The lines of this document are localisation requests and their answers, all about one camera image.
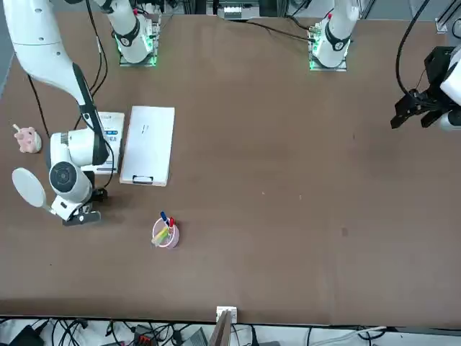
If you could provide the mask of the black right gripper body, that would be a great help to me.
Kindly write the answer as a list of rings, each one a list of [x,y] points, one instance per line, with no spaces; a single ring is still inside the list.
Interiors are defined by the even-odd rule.
[[[92,171],[82,172],[86,178],[82,208],[91,208],[93,202],[102,203],[107,199],[107,191],[103,187],[96,187],[95,174]]]

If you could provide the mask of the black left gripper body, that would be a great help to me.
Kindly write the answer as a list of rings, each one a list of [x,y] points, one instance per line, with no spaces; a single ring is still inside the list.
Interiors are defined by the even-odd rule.
[[[449,69],[449,62],[454,46],[436,46],[424,59],[426,75],[429,87],[426,90],[428,95],[440,93],[440,84],[444,81]]]

